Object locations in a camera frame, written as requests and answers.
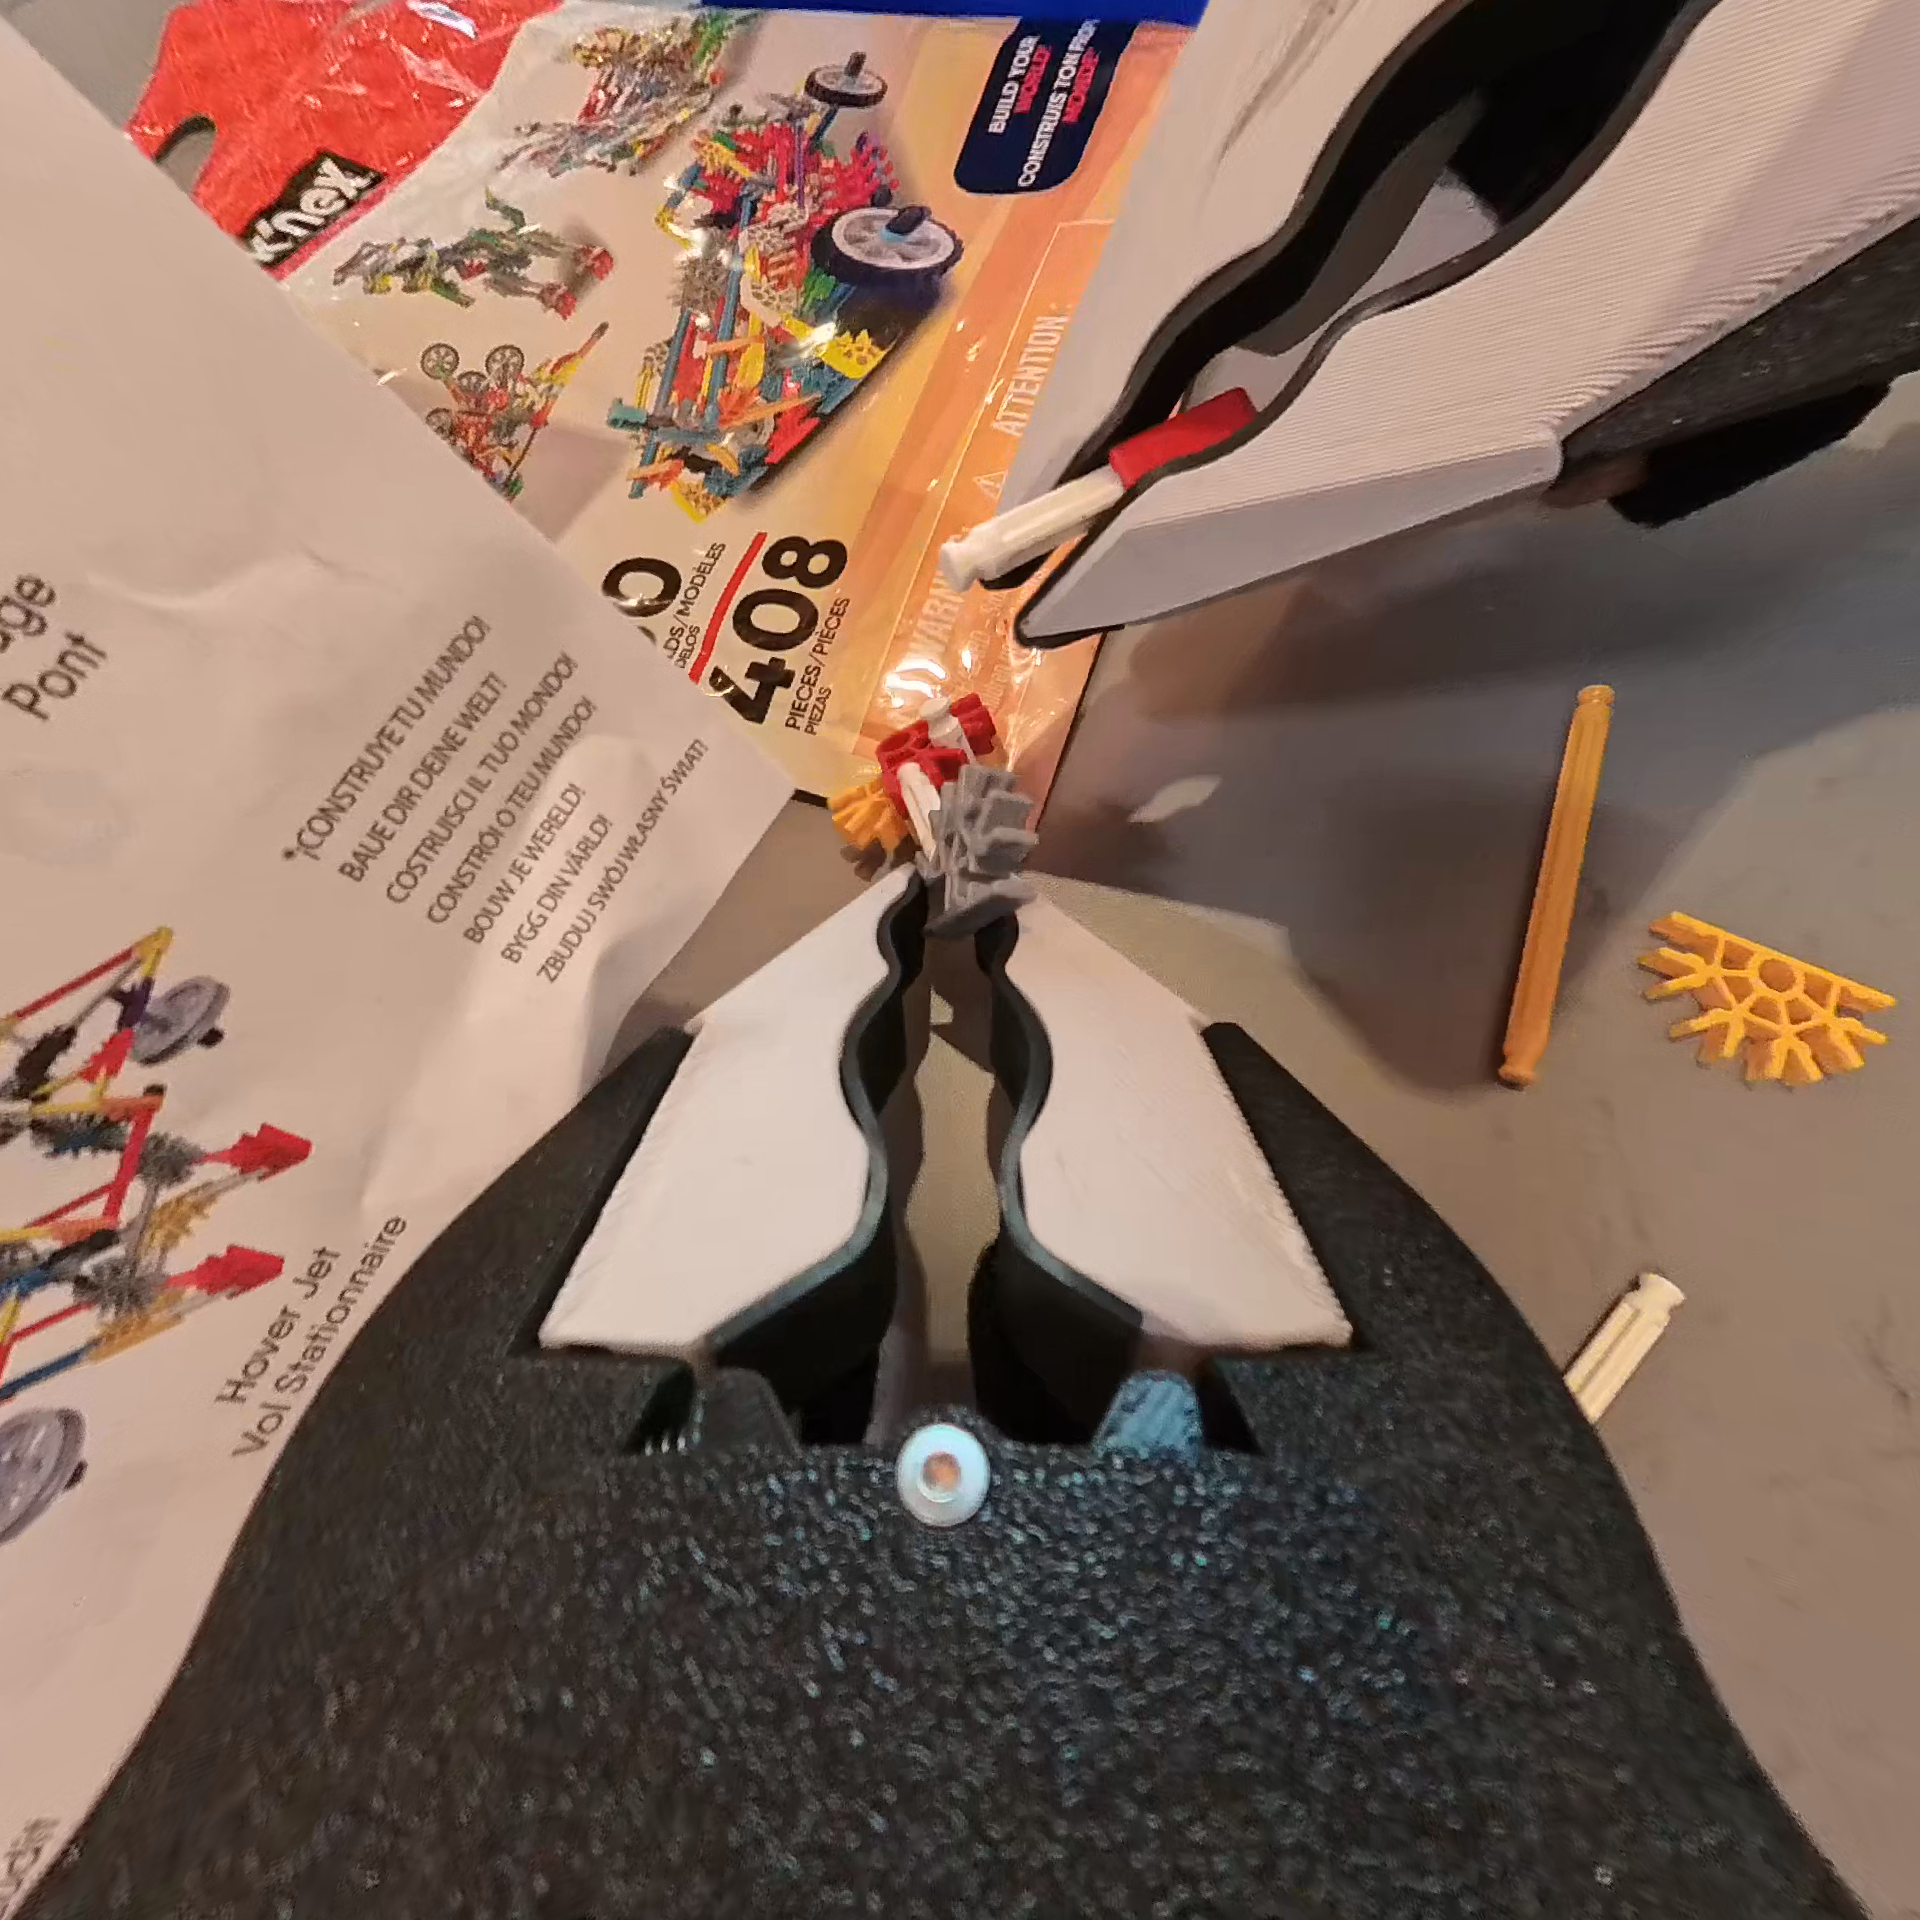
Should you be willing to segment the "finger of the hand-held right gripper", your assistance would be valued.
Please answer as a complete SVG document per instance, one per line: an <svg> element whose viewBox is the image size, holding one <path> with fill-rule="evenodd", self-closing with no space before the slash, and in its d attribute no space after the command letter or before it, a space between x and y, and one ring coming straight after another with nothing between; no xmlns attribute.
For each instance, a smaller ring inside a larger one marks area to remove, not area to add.
<svg viewBox="0 0 1920 1920"><path fill-rule="evenodd" d="M1102 260L1096 449L1289 405L1336 331L1480 241L1470 5L1216 5Z"/></svg>
<svg viewBox="0 0 1920 1920"><path fill-rule="evenodd" d="M1917 8L1207 5L1012 505L1279 376L1014 632L1207 606L1512 498L1678 521L1915 370Z"/></svg>

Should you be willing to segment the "colourful construction toy bag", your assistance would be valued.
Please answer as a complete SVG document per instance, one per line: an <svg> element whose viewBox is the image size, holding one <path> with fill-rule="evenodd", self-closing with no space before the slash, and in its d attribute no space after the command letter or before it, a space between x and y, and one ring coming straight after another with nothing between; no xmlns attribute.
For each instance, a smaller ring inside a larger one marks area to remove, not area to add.
<svg viewBox="0 0 1920 1920"><path fill-rule="evenodd" d="M1044 798L1095 641L997 509L1189 27L705 5L181 5L127 133L824 800L974 693Z"/></svg>

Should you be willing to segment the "instruction sheet with model pictures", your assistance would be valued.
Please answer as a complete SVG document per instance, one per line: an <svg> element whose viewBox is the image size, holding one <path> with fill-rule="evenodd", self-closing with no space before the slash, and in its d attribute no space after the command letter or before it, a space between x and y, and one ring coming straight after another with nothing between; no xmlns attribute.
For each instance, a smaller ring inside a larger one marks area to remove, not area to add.
<svg viewBox="0 0 1920 1920"><path fill-rule="evenodd" d="M13 25L4 1915L788 785Z"/></svg>

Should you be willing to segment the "yellow half-round connector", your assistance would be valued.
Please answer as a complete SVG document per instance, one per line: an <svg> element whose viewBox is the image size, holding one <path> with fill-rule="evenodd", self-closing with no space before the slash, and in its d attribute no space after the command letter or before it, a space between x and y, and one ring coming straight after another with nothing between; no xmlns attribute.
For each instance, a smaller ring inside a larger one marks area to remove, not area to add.
<svg viewBox="0 0 1920 1920"><path fill-rule="evenodd" d="M1644 997L1672 1009L1665 1038L1703 1068L1751 1089L1813 1089L1887 1044L1881 1018L1897 1000L1857 978L1692 915L1657 918L1647 936Z"/></svg>

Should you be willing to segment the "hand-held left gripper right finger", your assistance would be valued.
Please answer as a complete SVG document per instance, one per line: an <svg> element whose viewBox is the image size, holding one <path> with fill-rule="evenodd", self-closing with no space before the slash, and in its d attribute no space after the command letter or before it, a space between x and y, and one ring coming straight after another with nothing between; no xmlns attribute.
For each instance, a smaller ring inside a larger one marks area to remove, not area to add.
<svg viewBox="0 0 1920 1920"><path fill-rule="evenodd" d="M1207 1021L1052 901L977 936L1001 1222L1040 1304L1159 1360L1344 1352L1353 1324Z"/></svg>

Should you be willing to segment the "short white toy rod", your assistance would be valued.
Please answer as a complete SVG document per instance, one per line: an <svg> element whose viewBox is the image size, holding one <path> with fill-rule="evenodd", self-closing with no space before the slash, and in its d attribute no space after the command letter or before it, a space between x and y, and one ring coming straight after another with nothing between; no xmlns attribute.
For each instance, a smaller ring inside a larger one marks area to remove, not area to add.
<svg viewBox="0 0 1920 1920"><path fill-rule="evenodd" d="M1687 1294L1665 1276L1644 1270L1598 1321L1564 1371L1564 1386L1589 1424L1598 1427L1619 1402L1685 1300Z"/></svg>

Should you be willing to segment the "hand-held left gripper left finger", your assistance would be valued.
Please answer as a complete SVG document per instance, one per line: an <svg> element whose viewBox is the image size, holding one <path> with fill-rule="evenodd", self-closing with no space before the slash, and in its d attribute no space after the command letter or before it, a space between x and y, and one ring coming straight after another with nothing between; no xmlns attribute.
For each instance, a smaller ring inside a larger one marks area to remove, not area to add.
<svg viewBox="0 0 1920 1920"><path fill-rule="evenodd" d="M926 905L924 880L891 873L692 1018L543 1349L744 1360L877 1252Z"/></svg>

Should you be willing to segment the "long yellow toy rod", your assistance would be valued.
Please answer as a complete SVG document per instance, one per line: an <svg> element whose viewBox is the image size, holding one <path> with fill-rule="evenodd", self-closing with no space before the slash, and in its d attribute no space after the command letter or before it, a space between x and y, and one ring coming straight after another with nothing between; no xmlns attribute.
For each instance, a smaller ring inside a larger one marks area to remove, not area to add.
<svg viewBox="0 0 1920 1920"><path fill-rule="evenodd" d="M1497 1066L1512 1090L1536 1081L1551 1033L1614 709L1614 689L1592 684L1567 722Z"/></svg>

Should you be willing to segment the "red and yellow connector cluster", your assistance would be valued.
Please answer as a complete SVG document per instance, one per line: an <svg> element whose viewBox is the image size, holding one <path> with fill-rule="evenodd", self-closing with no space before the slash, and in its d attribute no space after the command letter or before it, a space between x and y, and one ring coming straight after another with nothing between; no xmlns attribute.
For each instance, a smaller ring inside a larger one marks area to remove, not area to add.
<svg viewBox="0 0 1920 1920"><path fill-rule="evenodd" d="M924 702L884 736L871 770L827 798L856 877L904 860L936 873L959 860L965 800L984 800L1005 756L991 709L974 693Z"/></svg>

